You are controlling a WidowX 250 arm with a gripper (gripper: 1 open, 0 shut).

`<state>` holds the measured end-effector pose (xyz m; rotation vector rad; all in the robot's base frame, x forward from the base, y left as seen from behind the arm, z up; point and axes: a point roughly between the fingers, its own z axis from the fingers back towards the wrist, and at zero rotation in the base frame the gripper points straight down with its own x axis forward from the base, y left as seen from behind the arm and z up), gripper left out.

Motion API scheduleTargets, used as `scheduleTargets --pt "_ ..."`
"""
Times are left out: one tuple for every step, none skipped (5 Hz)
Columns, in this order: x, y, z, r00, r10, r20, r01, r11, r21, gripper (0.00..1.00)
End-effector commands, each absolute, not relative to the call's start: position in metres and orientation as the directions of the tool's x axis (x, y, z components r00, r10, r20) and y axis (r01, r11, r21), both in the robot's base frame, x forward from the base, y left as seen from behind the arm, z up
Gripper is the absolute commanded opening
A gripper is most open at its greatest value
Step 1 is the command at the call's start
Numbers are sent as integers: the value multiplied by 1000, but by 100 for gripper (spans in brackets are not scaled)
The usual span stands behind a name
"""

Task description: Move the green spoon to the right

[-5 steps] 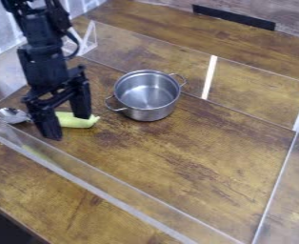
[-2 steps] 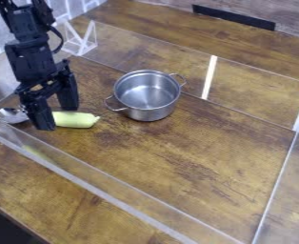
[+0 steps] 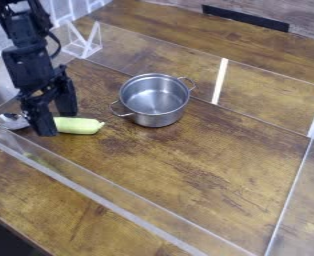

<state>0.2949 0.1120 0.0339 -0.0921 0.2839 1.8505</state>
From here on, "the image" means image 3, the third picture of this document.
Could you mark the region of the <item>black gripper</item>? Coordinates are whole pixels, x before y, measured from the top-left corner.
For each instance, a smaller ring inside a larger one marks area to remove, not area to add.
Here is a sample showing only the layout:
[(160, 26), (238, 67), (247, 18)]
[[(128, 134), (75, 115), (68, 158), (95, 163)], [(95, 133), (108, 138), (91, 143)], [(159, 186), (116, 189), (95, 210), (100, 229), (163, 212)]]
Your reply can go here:
[(39, 136), (57, 134), (48, 104), (55, 101), (61, 116), (77, 115), (77, 97), (67, 66), (53, 67), (45, 44), (3, 51), (9, 76), (19, 90), (25, 119)]

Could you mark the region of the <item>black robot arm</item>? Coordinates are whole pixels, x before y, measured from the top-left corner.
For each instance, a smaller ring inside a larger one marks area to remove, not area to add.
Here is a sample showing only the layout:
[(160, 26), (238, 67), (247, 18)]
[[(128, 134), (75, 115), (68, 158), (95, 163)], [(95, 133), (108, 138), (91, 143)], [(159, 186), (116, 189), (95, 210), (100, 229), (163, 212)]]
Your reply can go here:
[(57, 127), (49, 103), (63, 117), (77, 115), (77, 98), (67, 66), (52, 65), (61, 43), (39, 0), (0, 0), (0, 25), (13, 45), (3, 50), (4, 64), (19, 89), (24, 117), (39, 136), (55, 136)]

